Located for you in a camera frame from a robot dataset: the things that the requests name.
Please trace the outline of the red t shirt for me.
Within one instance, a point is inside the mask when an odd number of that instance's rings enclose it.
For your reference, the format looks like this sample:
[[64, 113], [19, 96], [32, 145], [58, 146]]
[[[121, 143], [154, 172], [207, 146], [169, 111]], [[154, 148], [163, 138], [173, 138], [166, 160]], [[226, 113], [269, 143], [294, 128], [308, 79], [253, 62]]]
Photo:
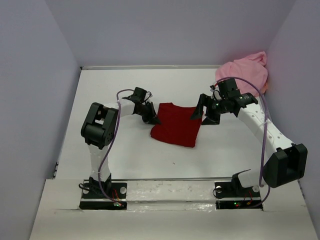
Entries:
[[150, 136], [160, 142], [194, 148], [202, 119], [191, 119], [196, 107], [181, 107], [171, 102], [160, 103], [158, 118], [161, 124], [156, 124], [150, 131]]

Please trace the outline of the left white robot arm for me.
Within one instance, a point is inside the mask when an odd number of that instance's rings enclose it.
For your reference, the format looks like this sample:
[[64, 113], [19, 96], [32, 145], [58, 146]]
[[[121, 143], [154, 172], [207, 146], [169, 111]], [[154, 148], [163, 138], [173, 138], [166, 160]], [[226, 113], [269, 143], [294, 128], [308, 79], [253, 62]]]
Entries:
[[103, 105], [94, 102], [81, 127], [80, 134], [88, 146], [91, 173], [86, 191], [94, 191], [97, 196], [115, 202], [111, 194], [112, 174], [108, 156], [115, 143], [122, 117], [139, 115], [145, 124], [161, 124], [154, 104], [152, 93], [143, 88], [123, 89], [116, 94], [116, 102]]

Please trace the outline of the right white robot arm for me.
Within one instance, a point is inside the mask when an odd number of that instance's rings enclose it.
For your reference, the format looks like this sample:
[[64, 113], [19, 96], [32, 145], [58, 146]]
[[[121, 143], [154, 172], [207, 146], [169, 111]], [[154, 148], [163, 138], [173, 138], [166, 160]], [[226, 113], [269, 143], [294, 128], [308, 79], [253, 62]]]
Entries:
[[232, 176], [230, 190], [242, 196], [249, 188], [268, 186], [277, 188], [301, 179], [305, 175], [308, 150], [304, 144], [295, 144], [284, 136], [269, 117], [269, 109], [261, 107], [252, 93], [241, 93], [237, 77], [224, 77], [211, 86], [220, 98], [201, 94], [192, 120], [202, 125], [219, 125], [222, 114], [234, 114], [261, 143], [260, 167]]

